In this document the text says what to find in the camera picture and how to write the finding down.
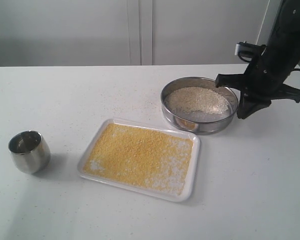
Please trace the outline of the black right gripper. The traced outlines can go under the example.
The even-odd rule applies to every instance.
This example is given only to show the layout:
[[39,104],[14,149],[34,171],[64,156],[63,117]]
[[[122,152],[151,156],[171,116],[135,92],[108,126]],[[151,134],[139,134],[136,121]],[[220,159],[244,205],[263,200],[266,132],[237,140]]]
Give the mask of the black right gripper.
[[241,91],[237,110],[245,119],[271,105],[272,100],[300,102],[300,89],[284,84],[300,61],[300,0],[284,2],[264,52],[248,65],[245,75],[218,74],[215,87]]

